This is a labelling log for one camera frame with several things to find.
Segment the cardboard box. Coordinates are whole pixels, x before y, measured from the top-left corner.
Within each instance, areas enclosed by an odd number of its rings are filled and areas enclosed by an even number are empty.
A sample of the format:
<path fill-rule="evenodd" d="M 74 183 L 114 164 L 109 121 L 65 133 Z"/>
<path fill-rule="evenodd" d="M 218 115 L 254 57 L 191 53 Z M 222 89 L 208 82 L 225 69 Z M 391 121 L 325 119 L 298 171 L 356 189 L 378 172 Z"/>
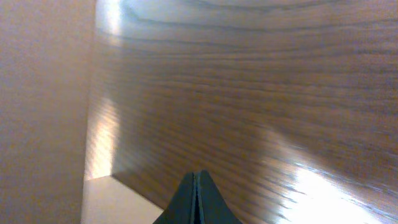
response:
<path fill-rule="evenodd" d="M 1 222 L 151 223 L 161 209 L 85 177 L 94 1 L 1 2 Z"/>

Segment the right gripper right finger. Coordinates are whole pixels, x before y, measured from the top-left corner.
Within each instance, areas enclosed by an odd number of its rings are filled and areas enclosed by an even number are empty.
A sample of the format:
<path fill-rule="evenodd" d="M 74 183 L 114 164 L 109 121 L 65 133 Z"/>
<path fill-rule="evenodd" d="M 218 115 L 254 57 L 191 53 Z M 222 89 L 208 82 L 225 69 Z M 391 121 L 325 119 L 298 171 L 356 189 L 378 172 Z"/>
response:
<path fill-rule="evenodd" d="M 207 170 L 197 174 L 197 217 L 200 224 L 242 224 L 226 204 Z"/>

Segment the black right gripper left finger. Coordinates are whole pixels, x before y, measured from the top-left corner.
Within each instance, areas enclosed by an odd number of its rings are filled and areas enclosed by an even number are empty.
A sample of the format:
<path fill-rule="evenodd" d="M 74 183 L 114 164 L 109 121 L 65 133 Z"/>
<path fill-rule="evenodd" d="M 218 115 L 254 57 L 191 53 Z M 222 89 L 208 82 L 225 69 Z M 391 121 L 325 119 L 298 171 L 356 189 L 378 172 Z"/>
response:
<path fill-rule="evenodd" d="M 153 224 L 194 224 L 196 178 L 187 173 L 178 185 L 170 203 Z"/>

